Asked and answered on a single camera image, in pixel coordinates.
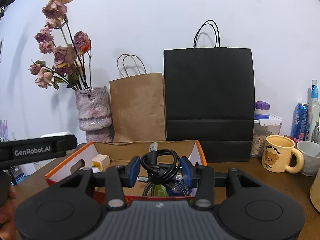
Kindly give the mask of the person's left hand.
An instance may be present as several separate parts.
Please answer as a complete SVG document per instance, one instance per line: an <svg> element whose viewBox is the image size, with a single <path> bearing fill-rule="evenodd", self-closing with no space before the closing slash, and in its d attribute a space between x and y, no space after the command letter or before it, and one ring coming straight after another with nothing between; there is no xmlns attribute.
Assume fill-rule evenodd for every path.
<svg viewBox="0 0 320 240"><path fill-rule="evenodd" d="M8 191L8 199L5 204L1 206L1 233L9 231L9 228L15 228L14 213L16 210L16 197L16 191L11 185Z"/></svg>

